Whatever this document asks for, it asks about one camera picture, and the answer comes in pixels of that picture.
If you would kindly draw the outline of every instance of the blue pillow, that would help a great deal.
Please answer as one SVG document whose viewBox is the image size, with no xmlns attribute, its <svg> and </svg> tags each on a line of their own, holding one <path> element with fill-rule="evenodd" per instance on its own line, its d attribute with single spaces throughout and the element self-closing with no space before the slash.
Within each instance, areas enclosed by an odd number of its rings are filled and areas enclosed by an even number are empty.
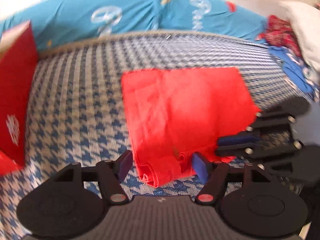
<svg viewBox="0 0 320 240">
<path fill-rule="evenodd" d="M 110 33 L 157 28 L 156 0 L 47 0 L 0 22 L 7 30 L 31 19 L 38 50 Z"/>
<path fill-rule="evenodd" d="M 266 18 L 240 6 L 231 12 L 224 0 L 160 0 L 160 29 L 211 32 L 254 41 Z"/>
</svg>

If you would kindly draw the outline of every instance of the bed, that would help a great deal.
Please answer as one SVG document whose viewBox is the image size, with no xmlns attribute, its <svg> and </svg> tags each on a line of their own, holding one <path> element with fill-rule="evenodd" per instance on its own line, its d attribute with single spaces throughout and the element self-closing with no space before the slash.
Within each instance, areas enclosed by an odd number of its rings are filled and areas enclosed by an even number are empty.
<svg viewBox="0 0 320 240">
<path fill-rule="evenodd" d="M 5 30 L 31 16 L 41 51 L 27 109 L 26 168 L 0 178 L 1 240 L 26 234 L 16 206 L 56 171 L 73 162 L 93 166 L 114 160 L 130 149 L 120 82 L 124 71 L 235 66 L 261 109 L 295 95 L 313 99 L 288 81 L 268 46 L 255 41 L 265 17 L 252 11 L 225 0 L 86 1 L 46 0 L 12 10 L 14 16 L 6 12 L 9 17 L 0 23 Z M 126 7 L 128 1 L 133 6 Z M 83 7 L 75 12 L 77 4 Z M 264 143 L 269 147 L 287 139 L 287 134 L 271 135 Z M 244 160 L 231 164 L 240 167 Z M 202 184 L 193 176 L 152 188 L 133 167 L 122 186 L 129 197 L 194 197 Z M 97 184 L 87 182 L 85 187 L 99 194 Z M 237 187 L 229 185 L 228 192 Z M 300 185 L 288 187 L 301 190 Z"/>
<path fill-rule="evenodd" d="M 264 45 L 216 34 L 183 31 L 122 34 L 81 42 L 47 55 L 38 63 L 29 99 L 27 167 L 1 178 L 2 238 L 23 236 L 25 231 L 15 215 L 16 205 L 57 170 L 72 162 L 91 166 L 103 159 L 116 159 L 130 149 L 120 77 L 123 71 L 150 66 L 236 66 L 254 102 L 262 109 L 294 95 L 308 97 L 286 82 L 285 74 Z M 268 140 L 280 144 L 285 139 L 282 135 Z M 236 160 L 232 164 L 243 163 Z M 139 181 L 135 168 L 123 183 L 130 197 L 195 196 L 201 186 L 194 176 L 155 189 Z M 237 186 L 230 185 L 228 190 Z M 98 193 L 96 184 L 87 183 L 86 187 Z"/>
</svg>

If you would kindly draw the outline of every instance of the red towel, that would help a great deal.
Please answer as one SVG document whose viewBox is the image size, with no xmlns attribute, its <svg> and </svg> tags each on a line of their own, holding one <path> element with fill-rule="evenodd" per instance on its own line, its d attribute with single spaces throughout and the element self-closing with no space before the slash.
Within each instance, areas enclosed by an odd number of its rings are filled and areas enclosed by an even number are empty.
<svg viewBox="0 0 320 240">
<path fill-rule="evenodd" d="M 259 111 L 233 67 L 128 72 L 122 90 L 138 175 L 153 187 L 193 175 L 195 151 L 221 160 L 217 138 L 245 129 Z"/>
</svg>

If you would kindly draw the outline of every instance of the metal screw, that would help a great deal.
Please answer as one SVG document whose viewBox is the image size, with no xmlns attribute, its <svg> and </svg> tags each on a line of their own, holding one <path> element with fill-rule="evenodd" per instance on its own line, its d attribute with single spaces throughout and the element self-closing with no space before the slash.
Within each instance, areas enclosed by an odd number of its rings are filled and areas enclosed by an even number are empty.
<svg viewBox="0 0 320 240">
<path fill-rule="evenodd" d="M 110 200 L 112 202 L 116 202 L 116 203 L 119 203 L 119 202 L 122 202 L 122 201 L 125 201 L 127 198 L 125 195 L 123 194 L 113 194 L 111 197 L 110 197 Z"/>
<path fill-rule="evenodd" d="M 292 116 L 288 116 L 288 120 L 289 120 L 290 122 L 293 122 L 293 123 L 295 123 L 295 122 L 296 122 L 295 118 L 294 118 L 294 117 L 292 117 Z"/>
<path fill-rule="evenodd" d="M 204 203 L 211 202 L 213 200 L 213 196 L 209 194 L 201 194 L 199 195 L 198 200 Z"/>
<path fill-rule="evenodd" d="M 298 150 L 300 150 L 300 149 L 302 148 L 302 145 L 301 145 L 301 143 L 299 143 L 299 141 L 294 141 L 294 142 L 293 142 L 293 145 L 294 145 Z"/>
<path fill-rule="evenodd" d="M 253 154 L 253 150 L 251 148 L 247 148 L 244 150 L 247 154 Z"/>
<path fill-rule="evenodd" d="M 257 165 L 260 169 L 264 170 L 264 166 L 260 163 Z"/>
</svg>

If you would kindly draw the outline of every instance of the blue and white patterned fabric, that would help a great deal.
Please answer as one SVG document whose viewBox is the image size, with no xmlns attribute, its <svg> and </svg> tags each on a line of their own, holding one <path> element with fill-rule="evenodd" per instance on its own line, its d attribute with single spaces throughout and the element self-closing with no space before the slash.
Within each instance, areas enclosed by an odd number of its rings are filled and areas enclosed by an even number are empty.
<svg viewBox="0 0 320 240">
<path fill-rule="evenodd" d="M 120 82 L 124 71 L 199 66 L 237 67 L 260 108 L 303 96 L 284 80 L 285 74 L 266 47 L 214 34 L 115 35 L 41 59 L 27 111 L 27 165 L 23 171 L 0 178 L 0 239 L 20 239 L 26 233 L 17 221 L 16 206 L 56 171 L 72 162 L 93 166 L 103 159 L 115 160 L 130 149 Z M 274 137 L 273 144 L 283 140 Z M 243 161 L 232 164 L 240 166 Z M 98 194 L 95 183 L 85 186 Z M 129 197 L 194 197 L 202 184 L 193 176 L 152 188 L 138 179 L 133 167 L 122 186 Z M 239 184 L 229 185 L 228 191 L 236 187 Z"/>
</svg>

